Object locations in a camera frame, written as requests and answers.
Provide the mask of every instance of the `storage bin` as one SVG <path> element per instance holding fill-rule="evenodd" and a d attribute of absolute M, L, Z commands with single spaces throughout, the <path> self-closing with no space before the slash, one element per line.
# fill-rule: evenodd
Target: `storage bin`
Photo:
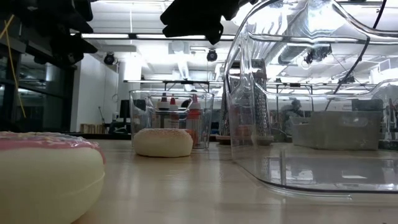
<path fill-rule="evenodd" d="M 381 112 L 317 111 L 293 125 L 293 144 L 326 150 L 376 150 Z"/>
<path fill-rule="evenodd" d="M 232 158 L 267 184 L 306 194 L 398 188 L 398 32 L 356 20 L 372 24 L 380 5 L 342 4 L 259 1 L 241 19 L 225 65 Z"/>
<path fill-rule="evenodd" d="M 170 110 L 170 101 L 174 98 L 178 110 Z M 195 108 L 194 126 L 190 121 L 192 104 L 197 99 L 200 106 Z M 191 100 L 188 108 L 181 108 L 184 101 Z M 214 94 L 186 91 L 130 91 L 131 139 L 144 128 L 179 128 L 191 129 L 193 148 L 208 148 L 211 131 L 211 115 Z"/>

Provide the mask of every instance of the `black cable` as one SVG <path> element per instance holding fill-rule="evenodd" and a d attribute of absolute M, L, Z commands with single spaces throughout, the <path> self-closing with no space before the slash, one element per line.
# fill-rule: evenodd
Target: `black cable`
<path fill-rule="evenodd" d="M 387 0 L 383 0 L 383 2 L 381 3 L 381 7 L 380 7 L 380 11 L 379 14 L 377 15 L 376 20 L 374 21 L 374 25 L 373 25 L 373 29 L 375 29 L 377 27 L 377 25 L 379 24 L 380 18 L 384 12 L 384 8 L 386 6 Z M 363 46 L 362 52 L 361 54 L 358 56 L 358 59 L 355 61 L 354 65 L 351 67 L 351 69 L 348 71 L 348 73 L 344 76 L 344 78 L 342 80 L 345 80 L 349 77 L 349 75 L 354 71 L 355 67 L 358 65 L 358 63 L 360 61 L 362 61 L 362 57 L 365 54 L 366 49 L 369 46 L 371 39 L 370 37 L 366 38 L 366 43 Z M 343 82 L 340 82 L 338 84 L 338 86 L 336 87 L 336 90 L 333 92 L 333 94 L 335 95 L 337 93 L 337 91 L 340 89 L 341 85 L 343 84 Z M 330 105 L 331 99 L 329 100 L 328 104 L 326 105 L 325 111 L 328 109 L 329 105 Z"/>

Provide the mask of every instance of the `pink frosted donut toy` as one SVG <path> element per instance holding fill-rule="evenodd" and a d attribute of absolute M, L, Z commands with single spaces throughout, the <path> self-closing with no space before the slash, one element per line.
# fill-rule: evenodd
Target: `pink frosted donut toy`
<path fill-rule="evenodd" d="M 60 133 L 0 132 L 0 223 L 71 223 L 98 199 L 96 142 Z"/>

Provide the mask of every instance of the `round sponge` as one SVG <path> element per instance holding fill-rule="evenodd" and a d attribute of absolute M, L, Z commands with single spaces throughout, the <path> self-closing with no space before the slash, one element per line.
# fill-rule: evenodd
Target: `round sponge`
<path fill-rule="evenodd" d="M 193 141 L 183 129 L 147 128 L 134 135 L 132 145 L 142 156 L 182 157 L 191 154 Z"/>

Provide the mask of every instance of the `dropper bottle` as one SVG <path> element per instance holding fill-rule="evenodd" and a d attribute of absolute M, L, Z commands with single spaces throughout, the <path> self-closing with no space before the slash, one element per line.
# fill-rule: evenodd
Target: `dropper bottle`
<path fill-rule="evenodd" d="M 162 100 L 157 102 L 157 109 L 156 128 L 169 128 L 167 127 L 167 124 L 170 124 L 170 115 L 168 113 L 168 110 L 170 109 L 170 103 L 167 101 L 166 93 L 163 93 Z"/>
<path fill-rule="evenodd" d="M 177 111 L 178 105 L 175 103 L 175 98 L 172 97 L 170 100 L 170 128 L 180 128 L 180 115 L 178 113 L 174 113 Z"/>
<path fill-rule="evenodd" d="M 189 106 L 187 114 L 187 129 L 192 130 L 193 133 L 193 147 L 200 146 L 201 139 L 201 106 L 198 102 L 198 96 L 192 95 L 192 103 Z"/>

